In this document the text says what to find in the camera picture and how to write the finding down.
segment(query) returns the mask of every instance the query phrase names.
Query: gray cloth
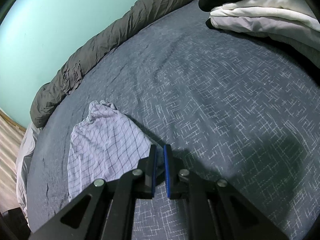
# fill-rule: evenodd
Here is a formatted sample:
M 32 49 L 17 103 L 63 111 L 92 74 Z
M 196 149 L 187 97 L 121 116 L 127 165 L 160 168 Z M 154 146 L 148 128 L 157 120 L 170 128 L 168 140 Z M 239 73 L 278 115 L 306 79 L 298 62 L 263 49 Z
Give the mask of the gray cloth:
M 30 110 L 31 120 L 35 126 L 37 128 L 45 126 L 57 105 L 79 86 L 83 76 L 113 48 L 157 19 L 191 1 L 137 0 L 122 18 L 114 21 L 72 54 L 52 81 L 40 88 Z
M 247 33 L 256 37 L 270 37 L 287 43 L 320 68 L 320 33 L 297 22 L 277 17 L 210 17 L 212 26 L 219 29 Z
M 56 108 L 28 176 L 32 231 L 69 203 L 70 135 L 90 102 L 104 98 L 161 146 L 171 144 L 187 168 L 226 178 L 290 239 L 303 239 L 320 213 L 319 88 L 294 57 L 210 30 L 206 19 L 196 0 L 149 25 Z M 137 200 L 132 239 L 187 238 L 185 203 L 168 200 L 163 184 L 154 199 Z
M 114 104 L 104 100 L 89 104 L 89 114 L 72 130 L 68 156 L 69 201 L 96 179 L 111 181 L 136 169 L 149 156 L 152 142 Z M 158 166 L 164 163 L 157 147 Z

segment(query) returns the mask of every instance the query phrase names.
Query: triangular cutout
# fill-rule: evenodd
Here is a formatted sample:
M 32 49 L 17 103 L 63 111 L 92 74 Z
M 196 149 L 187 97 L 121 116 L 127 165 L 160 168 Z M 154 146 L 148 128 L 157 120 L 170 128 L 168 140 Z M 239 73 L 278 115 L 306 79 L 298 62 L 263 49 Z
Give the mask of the triangular cutout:
M 84 196 L 67 214 L 61 218 L 61 223 L 77 229 L 85 211 L 87 210 L 90 200 L 90 195 Z
M 238 217 L 240 225 L 247 229 L 259 223 L 258 218 L 252 214 L 239 200 L 234 196 L 230 197 L 231 204 Z

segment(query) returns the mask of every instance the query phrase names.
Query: mattress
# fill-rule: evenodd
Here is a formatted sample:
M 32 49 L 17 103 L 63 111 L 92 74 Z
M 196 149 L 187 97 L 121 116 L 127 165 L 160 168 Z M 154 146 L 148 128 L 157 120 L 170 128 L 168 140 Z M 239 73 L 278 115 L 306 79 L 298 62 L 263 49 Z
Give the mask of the mattress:
M 227 179 L 290 239 L 305 236 L 320 213 L 319 88 L 289 54 L 210 30 L 207 17 L 196 0 L 152 23 L 60 103 L 28 175 L 32 231 L 68 204 L 70 134 L 91 101 L 106 100 L 202 178 Z M 185 203 L 164 184 L 137 200 L 132 239 L 187 238 Z

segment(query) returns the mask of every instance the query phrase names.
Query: turquoise wall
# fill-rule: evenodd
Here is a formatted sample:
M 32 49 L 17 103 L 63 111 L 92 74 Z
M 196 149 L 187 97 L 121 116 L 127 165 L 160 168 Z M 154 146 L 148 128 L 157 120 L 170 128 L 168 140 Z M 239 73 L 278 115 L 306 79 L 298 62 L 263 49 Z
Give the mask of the turquoise wall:
M 17 0 L 0 26 L 0 107 L 27 126 L 38 89 L 136 0 Z

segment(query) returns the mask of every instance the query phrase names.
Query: clothing stack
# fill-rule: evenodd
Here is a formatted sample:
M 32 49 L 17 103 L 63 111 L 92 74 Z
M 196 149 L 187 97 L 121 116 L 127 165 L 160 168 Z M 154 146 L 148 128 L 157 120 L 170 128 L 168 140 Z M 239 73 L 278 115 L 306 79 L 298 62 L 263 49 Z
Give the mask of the clothing stack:
M 305 0 L 200 0 L 199 7 L 211 7 L 209 28 L 287 43 L 320 68 L 320 23 Z

